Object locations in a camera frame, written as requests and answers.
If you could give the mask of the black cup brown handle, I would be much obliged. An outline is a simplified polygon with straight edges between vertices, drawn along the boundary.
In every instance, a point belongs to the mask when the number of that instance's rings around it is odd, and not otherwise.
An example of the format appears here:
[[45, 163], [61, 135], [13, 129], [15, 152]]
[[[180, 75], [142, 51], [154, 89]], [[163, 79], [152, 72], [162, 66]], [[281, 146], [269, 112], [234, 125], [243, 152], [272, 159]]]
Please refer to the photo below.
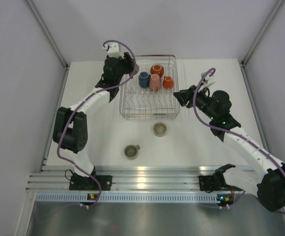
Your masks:
[[134, 76], [134, 75], [136, 75], [138, 72], [139, 72], [139, 65], [138, 64], [136, 64], [135, 66], [134, 66], [134, 68], [133, 68], [133, 71], [130, 73], [130, 75], [131, 76]]

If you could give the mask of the small orange cup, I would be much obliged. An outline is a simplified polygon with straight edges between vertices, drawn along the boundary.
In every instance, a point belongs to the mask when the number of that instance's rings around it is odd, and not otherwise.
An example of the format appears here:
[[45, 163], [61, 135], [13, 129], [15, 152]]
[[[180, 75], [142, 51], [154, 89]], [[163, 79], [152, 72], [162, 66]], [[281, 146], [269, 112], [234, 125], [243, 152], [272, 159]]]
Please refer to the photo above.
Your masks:
[[163, 79], [162, 86], [165, 89], [172, 89], [174, 87], [174, 80], [170, 76], [165, 76]]

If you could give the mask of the dark blue cup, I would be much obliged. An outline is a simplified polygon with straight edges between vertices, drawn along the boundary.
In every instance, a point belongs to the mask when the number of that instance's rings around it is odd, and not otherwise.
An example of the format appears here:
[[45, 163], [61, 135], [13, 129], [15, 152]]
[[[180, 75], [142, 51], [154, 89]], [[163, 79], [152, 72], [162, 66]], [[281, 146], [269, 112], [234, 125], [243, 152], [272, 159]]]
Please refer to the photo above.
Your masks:
[[147, 72], [141, 72], [138, 76], [139, 86], [147, 88], [149, 86], [150, 75]]

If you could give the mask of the orange cup black interior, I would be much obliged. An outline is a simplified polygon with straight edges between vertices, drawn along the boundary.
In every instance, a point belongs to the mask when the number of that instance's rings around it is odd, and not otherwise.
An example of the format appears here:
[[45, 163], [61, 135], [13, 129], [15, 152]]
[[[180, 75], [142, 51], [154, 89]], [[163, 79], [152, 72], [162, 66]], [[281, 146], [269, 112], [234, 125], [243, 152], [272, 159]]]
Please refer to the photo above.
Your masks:
[[162, 77], [164, 74], [164, 67], [161, 64], [154, 64], [150, 68], [150, 73], [151, 74], [158, 74], [160, 77]]

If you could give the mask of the pink cup white interior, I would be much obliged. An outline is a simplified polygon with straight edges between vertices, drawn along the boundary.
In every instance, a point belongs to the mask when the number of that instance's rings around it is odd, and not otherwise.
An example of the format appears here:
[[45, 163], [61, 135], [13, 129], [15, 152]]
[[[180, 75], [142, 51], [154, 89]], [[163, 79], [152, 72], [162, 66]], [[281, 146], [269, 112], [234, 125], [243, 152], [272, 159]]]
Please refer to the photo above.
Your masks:
[[151, 91], [158, 91], [161, 88], [161, 78], [158, 74], [150, 76], [149, 88]]

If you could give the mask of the beige speckled cup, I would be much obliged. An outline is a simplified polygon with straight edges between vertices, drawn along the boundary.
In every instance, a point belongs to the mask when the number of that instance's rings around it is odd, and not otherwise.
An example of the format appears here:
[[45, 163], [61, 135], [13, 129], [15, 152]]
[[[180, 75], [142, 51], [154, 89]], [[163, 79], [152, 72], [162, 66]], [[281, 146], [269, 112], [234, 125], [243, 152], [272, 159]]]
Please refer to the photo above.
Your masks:
[[167, 133], [167, 126], [163, 122], [157, 122], [153, 126], [153, 133], [157, 137], [163, 137]]

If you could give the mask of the grey-green cup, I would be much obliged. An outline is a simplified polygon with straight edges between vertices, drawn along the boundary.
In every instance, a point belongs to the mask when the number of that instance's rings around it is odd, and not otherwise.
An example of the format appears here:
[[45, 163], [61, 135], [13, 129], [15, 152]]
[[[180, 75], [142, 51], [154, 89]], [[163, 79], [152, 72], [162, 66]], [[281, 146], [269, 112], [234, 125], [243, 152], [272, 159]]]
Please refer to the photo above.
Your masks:
[[128, 145], [124, 149], [124, 154], [127, 159], [133, 160], [138, 156], [140, 145]]

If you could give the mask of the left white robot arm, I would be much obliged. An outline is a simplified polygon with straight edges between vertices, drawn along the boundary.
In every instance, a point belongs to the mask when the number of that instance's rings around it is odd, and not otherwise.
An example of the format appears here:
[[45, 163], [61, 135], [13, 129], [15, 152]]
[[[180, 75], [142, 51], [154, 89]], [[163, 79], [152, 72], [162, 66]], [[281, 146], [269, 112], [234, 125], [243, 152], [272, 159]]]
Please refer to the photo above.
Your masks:
[[57, 156], [74, 167], [85, 189], [91, 190], [97, 183], [92, 175], [95, 167], [83, 152], [88, 141], [88, 118], [116, 97], [120, 86], [133, 78], [136, 68], [135, 57], [128, 52], [119, 57], [107, 56], [103, 74], [93, 90], [76, 104], [57, 110], [53, 131]]

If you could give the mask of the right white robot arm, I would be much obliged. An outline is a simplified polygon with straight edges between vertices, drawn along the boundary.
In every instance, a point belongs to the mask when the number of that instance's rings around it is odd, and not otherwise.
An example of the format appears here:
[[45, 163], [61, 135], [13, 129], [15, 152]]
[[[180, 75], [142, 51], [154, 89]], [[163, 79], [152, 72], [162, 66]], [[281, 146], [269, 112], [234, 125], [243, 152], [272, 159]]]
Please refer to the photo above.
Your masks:
[[285, 207], [285, 162], [262, 148], [234, 119], [228, 93], [217, 90], [208, 94], [191, 86], [173, 95], [181, 106], [202, 111], [210, 118], [207, 126], [211, 132], [235, 150], [256, 173], [248, 175], [235, 165], [226, 164], [214, 173], [216, 187], [222, 190], [237, 187], [257, 197], [268, 211], [280, 212]]

